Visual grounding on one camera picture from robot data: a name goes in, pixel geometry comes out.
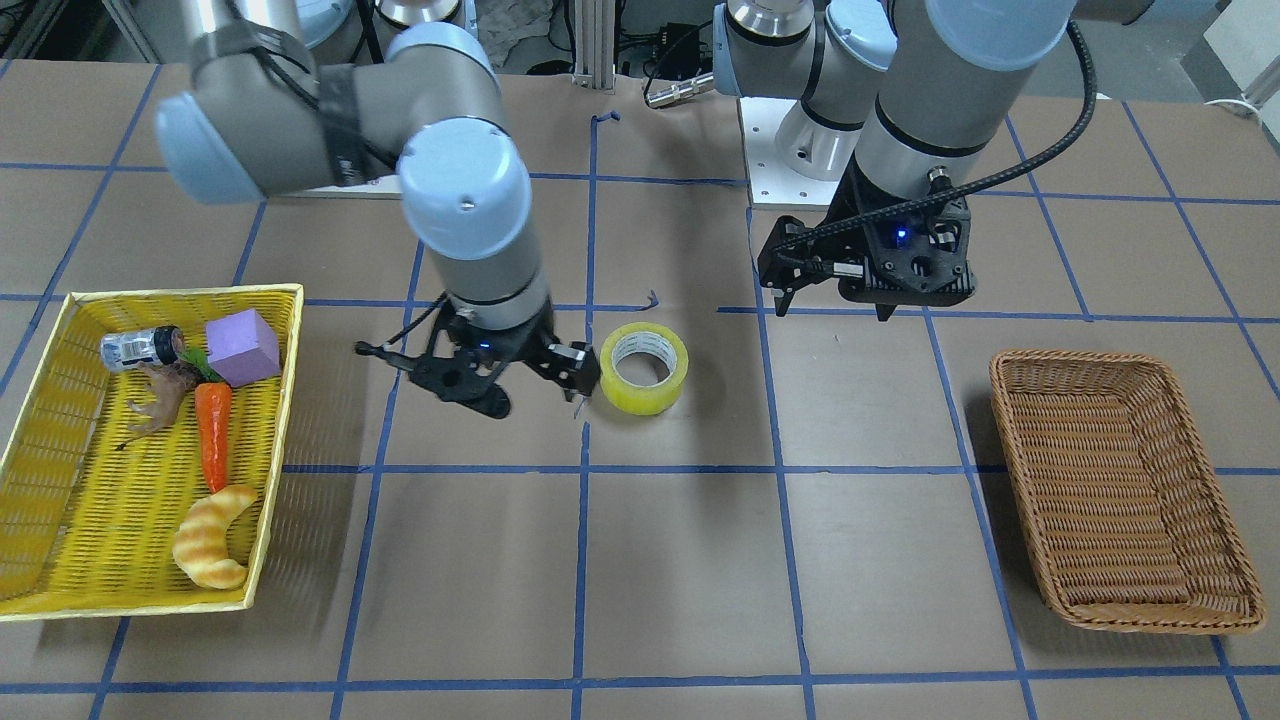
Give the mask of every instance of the yellow tape roll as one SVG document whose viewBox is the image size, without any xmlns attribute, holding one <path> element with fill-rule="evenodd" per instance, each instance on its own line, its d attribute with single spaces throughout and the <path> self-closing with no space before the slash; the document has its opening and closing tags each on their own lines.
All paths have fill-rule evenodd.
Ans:
<svg viewBox="0 0 1280 720">
<path fill-rule="evenodd" d="M 658 384 L 637 386 L 618 374 L 618 361 L 644 352 L 668 370 Z M 689 351 L 671 328 L 657 323 L 630 323 L 609 333 L 600 348 L 600 388 L 618 410 L 631 415 L 657 415 L 680 398 L 689 374 Z"/>
</svg>

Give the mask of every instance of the tiled table surface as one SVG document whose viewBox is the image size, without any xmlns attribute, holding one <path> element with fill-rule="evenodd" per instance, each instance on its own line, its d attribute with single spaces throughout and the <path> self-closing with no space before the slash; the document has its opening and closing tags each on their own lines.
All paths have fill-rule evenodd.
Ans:
<svg viewBox="0 0 1280 720">
<path fill-rule="evenodd" d="M 308 297 L 257 605 L 0 625 L 0 716 L 1280 717 L 1276 624 L 1121 635 L 1044 609 L 987 380 L 1015 346 L 1171 363 L 1280 603 L 1280 160 L 1256 126 L 1102 102 L 1075 149 L 972 200 L 972 301 L 878 324 L 820 287 L 777 319 L 731 100 L 502 79 L 562 334 L 645 319 L 690 347 L 659 418 L 575 419 L 522 368 L 498 423 L 397 382 L 347 351 L 439 292 L 396 202 L 198 206 L 151 127 L 184 69 L 0 65 L 5 436 L 67 291 Z M 1074 115 L 1020 100 L 983 169 Z M 311 527 L 329 539 L 279 532 Z"/>
</svg>

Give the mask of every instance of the purple block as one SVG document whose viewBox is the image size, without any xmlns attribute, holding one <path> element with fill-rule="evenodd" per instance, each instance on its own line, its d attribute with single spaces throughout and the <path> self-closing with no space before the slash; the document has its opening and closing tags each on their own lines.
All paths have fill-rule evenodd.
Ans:
<svg viewBox="0 0 1280 720">
<path fill-rule="evenodd" d="M 205 323 L 205 338 L 209 366 L 232 387 L 280 374 L 280 341 L 257 310 Z"/>
</svg>

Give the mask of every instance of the orange carrot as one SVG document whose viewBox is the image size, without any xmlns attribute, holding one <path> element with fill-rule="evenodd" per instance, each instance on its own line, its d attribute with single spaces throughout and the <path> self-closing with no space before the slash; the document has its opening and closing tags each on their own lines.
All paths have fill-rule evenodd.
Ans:
<svg viewBox="0 0 1280 720">
<path fill-rule="evenodd" d="M 209 492 L 227 487 L 227 420 L 232 414 L 232 386 L 196 386 L 196 421 L 200 424 L 200 462 Z"/>
</svg>

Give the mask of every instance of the yellow basket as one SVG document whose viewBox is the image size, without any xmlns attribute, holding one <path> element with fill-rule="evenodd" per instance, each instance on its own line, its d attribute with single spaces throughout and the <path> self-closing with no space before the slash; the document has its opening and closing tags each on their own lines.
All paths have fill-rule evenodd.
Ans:
<svg viewBox="0 0 1280 720">
<path fill-rule="evenodd" d="M 280 340 L 279 377 L 236 388 L 228 482 L 259 492 L 228 532 L 248 568 L 229 591 L 193 584 L 173 562 L 173 534 L 209 495 L 191 400 L 172 428 L 115 447 L 146 418 L 147 378 L 111 374 L 105 333 L 174 324 L 204 346 L 205 322 L 257 310 Z M 266 556 L 302 324 L 302 286 L 70 293 L 0 460 L 0 621 L 243 610 Z"/>
</svg>

